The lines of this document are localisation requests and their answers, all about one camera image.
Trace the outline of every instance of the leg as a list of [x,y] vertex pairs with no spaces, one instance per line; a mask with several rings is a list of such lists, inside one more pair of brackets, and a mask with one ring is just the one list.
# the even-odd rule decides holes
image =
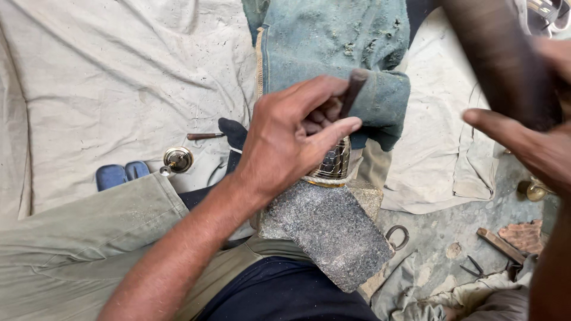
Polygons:
[[465,321],[526,321],[529,311],[529,290],[494,292]]
[[204,306],[230,281],[247,267],[268,256],[283,256],[295,260],[311,259],[291,240],[266,240],[257,235],[231,250],[218,252],[192,290],[175,321],[196,318]]
[[95,319],[187,213],[166,178],[148,175],[0,227],[0,320]]

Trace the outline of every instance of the wooden stick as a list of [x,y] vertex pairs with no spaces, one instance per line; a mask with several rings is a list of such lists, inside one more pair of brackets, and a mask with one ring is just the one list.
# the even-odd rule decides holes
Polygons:
[[208,138],[218,138],[218,137],[222,137],[225,136],[222,133],[216,133],[216,134],[188,134],[186,135],[186,138],[189,141],[197,141],[199,139],[208,139]]
[[488,243],[490,243],[493,247],[498,249],[502,252],[505,256],[517,262],[519,264],[524,264],[525,257],[520,254],[520,252],[513,246],[511,246],[508,242],[500,239],[496,234],[492,233],[487,228],[480,227],[478,228],[478,232],[476,232],[479,236],[485,239]]

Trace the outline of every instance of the man's right hand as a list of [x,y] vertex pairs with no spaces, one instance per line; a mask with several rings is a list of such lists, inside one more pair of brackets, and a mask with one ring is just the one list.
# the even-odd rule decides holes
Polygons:
[[[571,84],[571,41],[539,39],[538,51],[559,76]],[[569,94],[561,93],[564,111]],[[571,119],[548,133],[539,133],[499,113],[469,109],[464,121],[502,144],[558,195],[571,196]]]

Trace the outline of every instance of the wooden piece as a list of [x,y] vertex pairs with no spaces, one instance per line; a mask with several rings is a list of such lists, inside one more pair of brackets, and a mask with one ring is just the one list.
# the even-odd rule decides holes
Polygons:
[[353,107],[353,103],[355,99],[357,99],[357,95],[365,85],[368,77],[369,72],[367,69],[355,68],[351,70],[351,74],[349,75],[349,88],[347,88],[345,92],[345,100],[343,101],[341,112],[339,112],[339,118],[349,117],[349,111],[351,107]]
[[188,134],[186,138],[189,141],[198,141],[199,139],[209,139],[209,138],[218,138],[225,136],[222,133],[213,133],[213,134]]
[[507,1],[443,0],[442,5],[493,111],[538,131],[562,122],[545,62]]
[[508,242],[500,239],[496,234],[494,234],[487,228],[483,227],[478,228],[478,232],[476,232],[476,234],[481,236],[493,247],[498,249],[500,252],[502,252],[505,256],[509,257],[514,262],[519,264],[524,264],[525,257],[521,255],[520,252],[515,247],[511,246]]

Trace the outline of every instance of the blue cloth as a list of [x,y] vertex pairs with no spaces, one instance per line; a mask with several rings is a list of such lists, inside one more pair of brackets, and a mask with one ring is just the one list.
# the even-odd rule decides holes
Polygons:
[[368,69],[349,115],[363,120],[361,137],[391,150],[403,130],[411,89],[405,74],[392,71],[408,48],[405,0],[267,3],[243,0],[251,30],[263,18],[263,93],[321,74],[348,78],[353,68]]
[[378,320],[357,292],[341,291],[310,262],[257,261],[227,284],[197,320]]

